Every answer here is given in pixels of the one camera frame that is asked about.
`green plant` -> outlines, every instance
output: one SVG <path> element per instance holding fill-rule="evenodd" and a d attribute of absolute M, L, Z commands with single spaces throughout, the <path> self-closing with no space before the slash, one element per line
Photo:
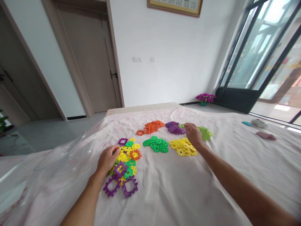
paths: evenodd
<path fill-rule="evenodd" d="M 4 117 L 0 117 L 0 133 L 3 133 L 4 129 L 7 127 L 6 126 L 6 122 L 5 120 L 7 120 L 8 117 L 7 116 L 4 116 Z"/>

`picture frame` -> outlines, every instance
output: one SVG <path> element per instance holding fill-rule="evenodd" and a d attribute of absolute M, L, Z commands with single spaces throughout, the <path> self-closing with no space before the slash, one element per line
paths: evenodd
<path fill-rule="evenodd" d="M 203 0 L 147 0 L 147 7 L 200 17 Z"/>

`baseboard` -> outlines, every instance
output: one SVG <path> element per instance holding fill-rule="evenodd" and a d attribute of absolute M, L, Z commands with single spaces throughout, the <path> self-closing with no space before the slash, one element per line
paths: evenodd
<path fill-rule="evenodd" d="M 183 104 L 180 104 L 180 105 L 183 105 L 183 106 L 185 106 L 185 105 L 189 105 L 189 104 L 197 104 L 198 103 L 198 101 L 195 101 L 195 102 L 188 102 L 188 103 L 183 103 Z"/>
<path fill-rule="evenodd" d="M 87 116 L 73 116 L 73 117 L 67 117 L 67 120 L 74 120 L 74 119 L 81 119 L 81 118 L 87 118 Z"/>
<path fill-rule="evenodd" d="M 10 125 L 8 127 L 5 127 L 4 130 L 3 130 L 3 132 L 7 132 L 7 131 L 11 130 L 14 127 L 15 127 L 14 125 Z"/>

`white wall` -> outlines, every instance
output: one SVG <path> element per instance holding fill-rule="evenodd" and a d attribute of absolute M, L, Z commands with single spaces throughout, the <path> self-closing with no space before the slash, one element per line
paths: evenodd
<path fill-rule="evenodd" d="M 64 115 L 85 115 L 41 0 L 4 1 Z"/>
<path fill-rule="evenodd" d="M 196 101 L 208 86 L 236 0 L 204 0 L 200 18 L 150 9 L 146 2 L 109 4 L 125 107 Z"/>

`finger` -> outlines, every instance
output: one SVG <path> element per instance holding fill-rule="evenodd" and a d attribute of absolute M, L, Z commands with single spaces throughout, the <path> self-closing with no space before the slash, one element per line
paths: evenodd
<path fill-rule="evenodd" d="M 189 134 L 190 133 L 190 130 L 188 127 L 185 127 L 185 130 L 186 130 L 186 134 Z"/>
<path fill-rule="evenodd" d="M 184 126 L 189 130 L 191 131 L 193 129 L 193 126 L 191 125 L 191 123 L 186 123 L 184 124 Z"/>
<path fill-rule="evenodd" d="M 120 149 L 117 149 L 115 151 L 115 153 L 113 154 L 113 156 L 114 156 L 115 159 L 117 159 L 117 156 L 119 155 L 119 153 L 120 153 Z"/>
<path fill-rule="evenodd" d="M 192 127 L 197 128 L 197 126 L 196 126 L 195 124 L 193 124 L 193 123 L 189 123 L 189 122 L 188 122 L 187 124 L 191 125 Z"/>
<path fill-rule="evenodd" d="M 110 147 L 108 147 L 108 152 L 112 154 L 116 148 L 119 148 L 119 145 L 111 145 Z"/>

